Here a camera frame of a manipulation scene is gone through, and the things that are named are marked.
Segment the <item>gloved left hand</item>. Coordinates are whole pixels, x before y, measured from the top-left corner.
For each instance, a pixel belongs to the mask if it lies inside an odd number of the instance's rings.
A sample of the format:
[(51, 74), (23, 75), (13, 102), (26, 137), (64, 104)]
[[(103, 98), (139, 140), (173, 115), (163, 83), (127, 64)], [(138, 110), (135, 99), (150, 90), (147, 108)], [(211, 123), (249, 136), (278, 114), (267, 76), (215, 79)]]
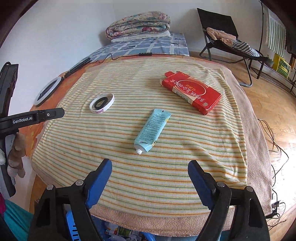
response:
[(22, 157), (26, 154), (25, 140), (25, 136), (22, 133), (5, 137), (7, 157), (4, 156), (4, 151), (1, 150), (1, 165), (8, 165), (7, 173), (11, 178), (15, 178), (16, 175), (23, 178), (26, 174), (22, 161)]

